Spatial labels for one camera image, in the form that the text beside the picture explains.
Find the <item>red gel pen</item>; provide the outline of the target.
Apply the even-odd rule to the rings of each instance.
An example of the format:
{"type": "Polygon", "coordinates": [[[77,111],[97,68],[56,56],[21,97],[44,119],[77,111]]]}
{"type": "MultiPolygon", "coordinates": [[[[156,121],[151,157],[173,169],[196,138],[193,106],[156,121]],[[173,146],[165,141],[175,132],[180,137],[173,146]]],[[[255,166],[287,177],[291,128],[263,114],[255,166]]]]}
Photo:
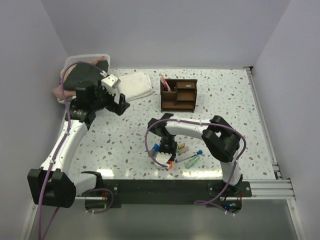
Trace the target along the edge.
{"type": "Polygon", "coordinates": [[[163,84],[164,84],[164,87],[167,89],[168,92],[172,91],[170,86],[168,85],[168,83],[167,83],[167,81],[165,79],[163,80],[163,84]]]}

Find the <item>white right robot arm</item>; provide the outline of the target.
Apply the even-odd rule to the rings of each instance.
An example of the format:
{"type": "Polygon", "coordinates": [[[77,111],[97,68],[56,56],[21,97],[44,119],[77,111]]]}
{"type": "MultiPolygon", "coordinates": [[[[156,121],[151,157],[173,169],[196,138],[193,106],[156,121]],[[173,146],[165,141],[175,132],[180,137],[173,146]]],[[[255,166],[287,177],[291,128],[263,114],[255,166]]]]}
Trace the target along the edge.
{"type": "Polygon", "coordinates": [[[211,155],[220,161],[223,192],[233,197],[241,190],[243,175],[238,160],[246,150],[247,142],[223,117],[215,115],[212,119],[197,120],[165,113],[161,119],[152,118],[148,122],[146,133],[161,137],[160,152],[170,156],[177,149],[175,136],[202,140],[211,155]]]}

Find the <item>orange black highlighter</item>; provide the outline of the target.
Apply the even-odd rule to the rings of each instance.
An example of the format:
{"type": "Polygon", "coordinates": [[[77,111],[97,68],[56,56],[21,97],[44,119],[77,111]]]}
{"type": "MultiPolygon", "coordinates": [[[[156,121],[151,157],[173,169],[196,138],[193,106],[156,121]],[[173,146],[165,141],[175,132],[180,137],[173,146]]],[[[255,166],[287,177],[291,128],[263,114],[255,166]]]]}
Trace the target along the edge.
{"type": "Polygon", "coordinates": [[[173,161],[168,161],[168,164],[169,164],[169,169],[172,169],[173,168],[173,161]]]}

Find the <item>small gold eraser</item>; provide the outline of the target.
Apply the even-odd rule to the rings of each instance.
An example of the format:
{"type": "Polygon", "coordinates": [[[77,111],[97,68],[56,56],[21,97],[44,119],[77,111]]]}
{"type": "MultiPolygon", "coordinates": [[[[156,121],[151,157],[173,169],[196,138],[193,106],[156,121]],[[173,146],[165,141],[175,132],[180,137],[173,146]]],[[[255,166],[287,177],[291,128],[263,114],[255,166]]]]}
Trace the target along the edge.
{"type": "Polygon", "coordinates": [[[182,144],[180,144],[180,145],[178,145],[178,149],[180,150],[180,149],[182,149],[182,148],[184,148],[185,147],[185,144],[184,143],[182,143],[182,144]]]}

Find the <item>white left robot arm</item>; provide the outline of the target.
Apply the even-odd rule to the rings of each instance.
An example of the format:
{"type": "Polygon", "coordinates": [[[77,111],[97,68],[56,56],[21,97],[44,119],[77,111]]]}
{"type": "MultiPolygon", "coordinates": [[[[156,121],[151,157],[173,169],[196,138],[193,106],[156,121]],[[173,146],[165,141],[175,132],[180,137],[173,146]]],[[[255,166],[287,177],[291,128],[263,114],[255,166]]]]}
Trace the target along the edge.
{"type": "Polygon", "coordinates": [[[85,192],[99,196],[104,190],[102,175],[96,171],[83,171],[70,179],[71,162],[97,111],[106,109],[121,116],[130,104],[123,93],[111,93],[104,85],[77,87],[75,92],[55,146],[41,166],[27,175],[33,202],[38,206],[70,208],[77,196],[85,192]]]}

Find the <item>white blue cap pen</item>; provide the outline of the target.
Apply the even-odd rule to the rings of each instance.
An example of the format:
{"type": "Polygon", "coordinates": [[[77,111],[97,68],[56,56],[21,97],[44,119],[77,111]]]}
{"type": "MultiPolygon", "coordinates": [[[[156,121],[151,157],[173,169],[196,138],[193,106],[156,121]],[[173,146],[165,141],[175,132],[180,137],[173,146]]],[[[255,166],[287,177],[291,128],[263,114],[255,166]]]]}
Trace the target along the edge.
{"type": "Polygon", "coordinates": [[[176,162],[176,163],[179,163],[179,162],[182,162],[182,161],[191,159],[191,158],[195,157],[196,155],[197,155],[197,154],[189,154],[189,155],[180,157],[180,158],[178,158],[178,159],[175,159],[175,162],[176,162]]]}

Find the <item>brown wooden desk organizer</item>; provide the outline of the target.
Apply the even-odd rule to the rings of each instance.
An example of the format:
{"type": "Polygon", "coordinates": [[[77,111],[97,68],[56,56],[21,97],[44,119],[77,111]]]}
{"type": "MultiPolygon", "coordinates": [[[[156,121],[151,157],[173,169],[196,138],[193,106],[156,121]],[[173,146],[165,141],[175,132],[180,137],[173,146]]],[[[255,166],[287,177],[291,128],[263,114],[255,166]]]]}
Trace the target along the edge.
{"type": "Polygon", "coordinates": [[[167,91],[160,81],[161,112],[193,113],[197,102],[197,79],[165,78],[171,91],[167,91]]]}

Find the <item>beige eraser block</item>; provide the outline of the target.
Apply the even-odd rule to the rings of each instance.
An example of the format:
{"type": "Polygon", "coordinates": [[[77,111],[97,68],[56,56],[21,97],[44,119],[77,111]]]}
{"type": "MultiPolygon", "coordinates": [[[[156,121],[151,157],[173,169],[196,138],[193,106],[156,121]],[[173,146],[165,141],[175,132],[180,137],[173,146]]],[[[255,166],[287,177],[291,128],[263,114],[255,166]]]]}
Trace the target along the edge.
{"type": "Polygon", "coordinates": [[[188,146],[182,147],[178,150],[179,154],[183,154],[189,150],[188,146]]]}

